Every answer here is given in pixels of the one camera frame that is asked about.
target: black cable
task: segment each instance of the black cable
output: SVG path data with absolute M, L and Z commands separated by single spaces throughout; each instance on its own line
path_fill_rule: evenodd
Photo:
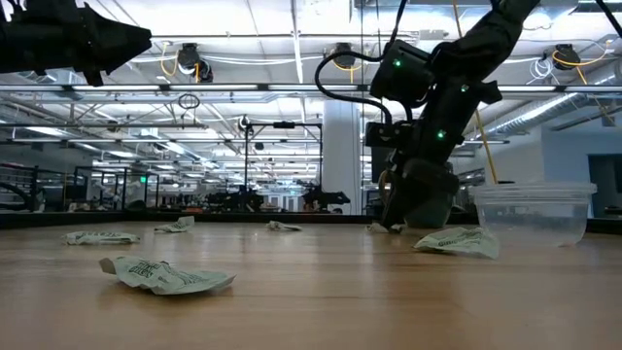
M 605 1 L 596 0 L 596 3 L 599 4 L 599 7 L 601 8 L 601 10 L 603 10 L 603 12 L 605 13 L 605 16 L 607 17 L 607 19 L 609 19 L 609 22 L 611 22 L 611 25 L 613 25 L 613 27 L 615 28 L 615 31 L 618 32 L 618 36 L 622 37 L 622 26 L 620 26 L 620 23 L 618 22 L 618 20 L 615 19 L 615 17 L 613 16 L 613 13 L 609 9 L 609 7 L 606 5 Z
M 364 59 L 370 62 L 378 62 L 380 60 L 382 60 L 382 58 L 380 57 L 369 57 L 367 55 L 364 55 L 362 53 L 358 53 L 358 52 L 337 52 L 337 53 L 333 53 L 331 55 L 329 55 L 328 57 L 326 57 L 324 60 L 322 60 L 322 62 L 320 62 L 320 64 L 318 65 L 318 68 L 315 71 L 315 85 L 318 87 L 318 90 L 323 93 L 324 95 L 336 99 L 336 100 L 341 100 L 341 101 L 346 101 L 346 102 L 354 102 L 354 103 L 364 103 L 364 104 L 368 104 L 368 105 L 372 105 L 376 108 L 379 108 L 382 112 L 384 112 L 386 119 L 385 122 L 388 124 L 392 123 L 392 117 L 391 117 L 391 112 L 389 112 L 389 109 L 387 107 L 385 107 L 382 103 L 376 102 L 374 100 L 370 100 L 367 98 L 359 98 L 359 97 L 350 97 L 350 96 L 343 96 L 343 95 L 339 95 L 333 92 L 328 91 L 324 86 L 322 86 L 322 82 L 320 82 L 320 73 L 322 72 L 322 69 L 332 60 L 344 56 L 344 55 L 350 55 L 353 56 L 355 58 L 358 59 Z
M 406 3 L 408 2 L 408 0 L 401 0 L 401 2 L 399 3 L 399 9 L 397 10 L 397 18 L 396 18 L 396 26 L 393 29 L 393 33 L 391 34 L 391 39 L 389 40 L 389 43 L 387 43 L 387 46 L 385 46 L 385 50 L 383 50 L 382 54 L 380 54 L 380 56 L 378 57 L 370 57 L 368 55 L 364 55 L 362 53 L 358 53 L 358 52 L 336 52 L 333 53 L 331 55 L 329 55 L 328 57 L 324 58 L 322 60 L 322 62 L 320 62 L 320 64 L 318 65 L 318 68 L 316 68 L 315 71 L 315 85 L 318 87 L 318 90 L 323 93 L 324 95 L 336 99 L 336 100 L 341 100 L 341 101 L 346 101 L 346 102 L 354 102 L 354 103 L 363 103 L 363 104 L 368 104 L 368 105 L 372 105 L 376 108 L 379 108 L 386 116 L 385 118 L 385 123 L 386 124 L 391 124 L 392 123 L 392 116 L 391 116 L 391 112 L 389 112 L 389 109 L 387 107 L 385 107 L 384 105 L 382 105 L 382 103 L 367 99 L 367 98 L 358 98 L 358 97 L 350 97 L 350 96 L 344 96 L 344 95 L 339 95 L 333 92 L 328 91 L 327 89 L 325 89 L 322 86 L 322 82 L 320 81 L 320 73 L 322 73 L 322 69 L 324 69 L 324 67 L 326 67 L 326 65 L 331 62 L 332 60 L 344 56 L 344 55 L 349 55 L 352 56 L 354 58 L 358 58 L 361 60 L 365 60 L 368 62 L 380 62 L 384 59 L 385 55 L 387 54 L 387 51 L 389 50 L 389 48 L 391 47 L 391 45 L 393 44 L 393 42 L 396 40 L 397 37 L 397 32 L 399 31 L 399 22 L 401 21 L 401 17 L 404 13 L 404 9 L 406 7 Z

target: yellow cable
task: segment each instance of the yellow cable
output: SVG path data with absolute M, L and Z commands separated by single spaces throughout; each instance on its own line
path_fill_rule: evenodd
M 583 81 L 583 84 L 588 85 L 587 84 L 587 79 L 585 79 L 585 75 L 583 74 L 583 72 L 581 71 L 581 68 L 576 67 L 576 72 L 579 74 L 579 77 L 581 78 L 581 80 Z M 603 115 L 609 119 L 609 121 L 611 122 L 611 124 L 613 124 L 615 126 L 615 120 L 609 116 L 609 113 L 606 112 L 606 108 L 605 106 L 603 106 L 601 104 L 601 101 L 599 101 L 598 98 L 594 97 L 594 100 L 596 101 L 596 103 L 599 105 L 599 109 L 601 110 L 601 112 L 603 112 Z
M 594 64 L 594 63 L 596 63 L 596 62 L 598 62 L 600 60 L 603 60 L 603 58 L 605 58 L 605 56 L 606 56 L 606 50 L 605 50 L 603 52 L 603 55 L 598 57 L 598 58 L 596 58 L 595 60 L 591 60 L 589 62 L 583 62 L 583 63 L 572 63 L 572 62 L 566 62 L 564 60 L 561 60 L 561 59 L 557 58 L 557 56 L 556 56 L 557 53 L 559 53 L 559 52 L 558 51 L 553 52 L 553 55 L 552 55 L 553 59 L 555 59 L 556 61 L 558 61 L 560 63 L 566 64 L 566 65 L 572 66 L 572 67 L 584 67 L 584 66 L 587 66 L 587 65 L 590 65 L 590 64 Z
M 332 61 L 332 64 L 334 64 L 335 67 L 337 67 L 338 69 L 342 71 L 350 72 L 350 84 L 354 83 L 354 72 L 358 71 L 359 69 L 361 69 L 361 67 L 363 67 L 363 65 L 361 64 L 360 66 L 356 68 L 345 68 L 335 63 L 335 61 Z
M 583 72 L 581 72 L 581 68 L 576 67 L 576 72 L 579 74 L 579 77 L 581 77 L 581 80 L 583 81 L 583 84 L 587 85 L 587 80 L 585 79 L 585 76 L 583 75 Z
M 164 68 L 164 54 L 166 53 L 167 43 L 164 43 L 164 48 L 162 48 L 162 60 L 159 62 L 160 68 L 162 68 L 162 73 L 166 74 L 169 77 L 172 77 L 177 73 L 177 58 L 179 58 L 179 52 L 175 52 L 175 67 L 173 67 L 173 73 L 169 72 Z
M 463 37 L 463 29 L 460 26 L 460 20 L 458 16 L 458 1 L 452 0 L 454 5 L 454 17 L 456 21 L 456 26 L 458 27 L 458 35 Z M 479 133 L 482 136 L 482 141 L 484 142 L 484 148 L 486 149 L 486 157 L 488 158 L 488 165 L 490 165 L 490 172 L 493 175 L 493 182 L 496 184 L 499 183 L 497 178 L 497 169 L 495 169 L 495 163 L 493 162 L 493 154 L 490 152 L 490 146 L 488 145 L 488 139 L 486 138 L 486 132 L 484 131 L 484 125 L 482 125 L 482 119 L 479 115 L 479 110 L 475 110 L 475 121 L 477 122 L 477 128 L 479 129 Z

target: robot workstation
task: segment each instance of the robot workstation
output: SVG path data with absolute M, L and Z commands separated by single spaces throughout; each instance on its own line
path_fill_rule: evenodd
M 620 14 L 0 0 L 0 348 L 622 348 Z

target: ceiling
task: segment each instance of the ceiling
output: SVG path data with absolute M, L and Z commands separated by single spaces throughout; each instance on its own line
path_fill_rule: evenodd
M 361 8 L 361 1 L 348 0 L 227 0 L 227 1 L 192 1 L 192 0 L 93 0 L 77 1 L 79 6 L 87 2 L 99 15 L 121 22 L 149 28 L 154 35 L 152 48 L 128 62 L 109 77 L 105 78 L 107 85 L 127 84 L 191 84 L 193 78 L 179 70 L 168 76 L 165 70 L 174 70 L 174 55 L 183 43 L 197 43 L 200 53 L 206 58 L 214 71 L 214 84 L 313 84 L 313 76 L 317 64 L 326 52 L 329 52 L 335 43 L 351 43 L 353 49 L 370 55 L 377 55 L 379 48 L 384 47 L 395 21 L 395 1 L 381 0 L 378 16 L 375 7 L 365 5 Z M 458 31 L 453 17 L 448 10 L 450 1 L 413 1 L 417 6 L 409 6 L 400 25 L 399 37 L 418 48 L 430 52 L 441 41 L 452 41 L 458 38 Z M 461 24 L 468 30 L 487 11 L 487 1 L 466 0 L 459 1 Z M 543 1 L 542 11 L 536 12 L 525 24 L 521 40 L 516 46 L 511 58 L 495 71 L 488 80 L 497 80 L 501 85 L 538 85 L 538 84 L 579 84 L 574 71 L 555 71 L 555 79 L 547 75 L 547 79 L 535 79 L 533 73 L 534 59 L 542 57 L 544 52 L 551 53 L 556 44 L 570 43 L 580 53 L 584 61 L 600 57 L 607 45 L 607 55 L 600 61 L 585 67 L 585 73 L 590 73 L 617 59 L 620 52 L 620 41 L 614 40 L 614 30 L 605 16 L 600 13 L 572 13 L 578 1 Z M 4 3 L 5 11 L 9 9 Z M 298 41 L 294 37 L 297 31 Z M 299 47 L 301 66 L 296 65 L 296 50 Z M 330 84 L 370 84 L 377 69 L 377 65 L 364 64 L 353 74 L 329 65 L 322 73 L 324 83 Z M 55 72 L 59 76 L 64 71 Z M 0 84 L 35 84 L 33 77 L 27 75 L 4 74 L 0 75 Z M 81 80 L 78 76 L 71 76 L 74 82 Z M 295 121 L 307 123 L 321 123 L 324 113 L 324 98 L 314 93 L 303 94 L 268 94 L 263 92 L 236 92 L 233 100 L 228 92 L 201 93 L 201 98 L 210 103 L 201 104 L 196 110 L 184 111 L 177 106 L 179 94 L 168 96 L 153 93 L 120 93 L 117 96 L 101 93 L 82 93 L 83 100 L 72 102 L 73 117 L 80 116 L 78 123 L 152 123 L 150 137 L 165 139 L 196 139 L 196 138 L 230 138 L 239 137 L 237 122 L 241 116 L 247 116 L 253 123 L 268 123 L 274 121 Z M 24 102 L 33 103 L 37 100 L 52 100 L 56 96 L 33 94 L 13 94 L 13 97 L 23 98 Z M 145 97 L 153 101 L 149 103 L 96 103 L 96 98 L 114 100 L 117 97 Z M 504 113 L 507 113 L 536 96 L 525 96 L 523 99 L 509 99 L 493 106 L 481 105 L 483 118 L 491 122 Z M 40 123 L 58 123 L 69 120 L 72 116 L 71 104 L 67 103 L 39 103 L 39 108 L 50 112 L 48 116 L 42 114 L 30 115 L 32 121 Z M 378 119 L 378 110 L 372 107 L 358 106 L 366 122 Z M 404 113 L 398 104 L 390 103 L 390 109 L 397 118 L 403 118 Z M 180 127 L 161 127 L 158 123 L 180 123 L 184 115 L 184 123 L 197 121 L 204 128 L 188 129 Z M 29 136 L 32 132 L 24 130 L 23 135 Z M 72 134 L 78 138 L 136 138 L 140 132 L 123 128 L 118 132 L 104 129 L 73 130 Z M 264 130 L 260 137 L 307 139 L 309 143 L 293 145 L 266 145 L 263 151 L 253 151 L 257 154 L 272 155 L 309 155 L 319 154 L 319 146 L 312 143 L 312 136 L 308 130 L 297 128 L 293 130 L 272 129 Z M 99 150 L 108 150 L 115 145 L 90 144 Z M 150 145 L 127 147 L 125 151 L 138 151 L 137 158 L 184 160 L 186 156 L 177 157 L 171 150 L 155 150 Z M 182 145 L 186 152 L 193 153 L 208 160 L 239 161 L 241 145 L 194 144 Z M 107 158 L 127 160 L 108 154 Z M 286 166 L 294 169 L 295 173 L 306 177 L 317 175 L 316 164 L 313 161 L 303 162 L 296 159 L 296 163 L 304 164 L 304 171 L 296 166 Z M 258 164 L 258 175 L 264 175 L 267 167 Z M 274 178 L 282 176 L 272 172 Z

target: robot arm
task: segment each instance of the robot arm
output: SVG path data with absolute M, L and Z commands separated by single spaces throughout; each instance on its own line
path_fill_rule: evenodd
M 387 172 L 393 184 L 381 225 L 390 228 L 433 198 L 454 195 L 458 178 L 444 166 L 480 102 L 501 100 L 497 82 L 482 83 L 511 54 L 523 21 L 538 0 L 504 0 L 453 43 L 431 54 L 396 41 L 374 77 L 371 95 L 400 102 L 406 122 L 369 123 L 366 146 L 395 149 Z M 420 119 L 411 108 L 427 103 Z

